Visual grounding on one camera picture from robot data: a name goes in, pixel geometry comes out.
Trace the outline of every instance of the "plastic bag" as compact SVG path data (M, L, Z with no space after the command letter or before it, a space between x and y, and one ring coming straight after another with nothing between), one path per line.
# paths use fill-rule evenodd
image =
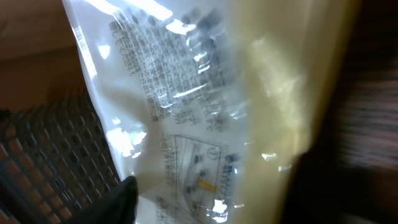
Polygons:
M136 223L277 222L349 3L63 3Z
M222 7L64 4L118 174L137 177L137 223L227 221L247 124Z

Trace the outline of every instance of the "plastic crate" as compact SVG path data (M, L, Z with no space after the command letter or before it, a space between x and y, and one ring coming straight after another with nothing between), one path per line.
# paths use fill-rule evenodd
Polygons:
M10 195L2 200L21 223L61 223L119 184L86 95L3 114L0 166L0 188Z

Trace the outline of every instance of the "black object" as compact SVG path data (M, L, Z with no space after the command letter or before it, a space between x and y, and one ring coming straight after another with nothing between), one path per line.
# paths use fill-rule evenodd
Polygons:
M138 189L135 177L128 177L107 197L67 221L67 224L132 224L136 219Z

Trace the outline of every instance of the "black plastic basket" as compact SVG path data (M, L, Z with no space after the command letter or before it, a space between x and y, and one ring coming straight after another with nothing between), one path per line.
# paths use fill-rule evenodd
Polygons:
M88 96L0 120L1 200L21 223L60 223L119 184Z

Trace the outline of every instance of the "brown background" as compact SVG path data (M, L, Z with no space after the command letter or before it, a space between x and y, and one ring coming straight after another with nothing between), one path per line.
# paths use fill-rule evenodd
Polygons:
M0 1L0 108L19 111L84 90L61 0Z
M362 1L321 135L303 156L287 223L398 223L398 1Z

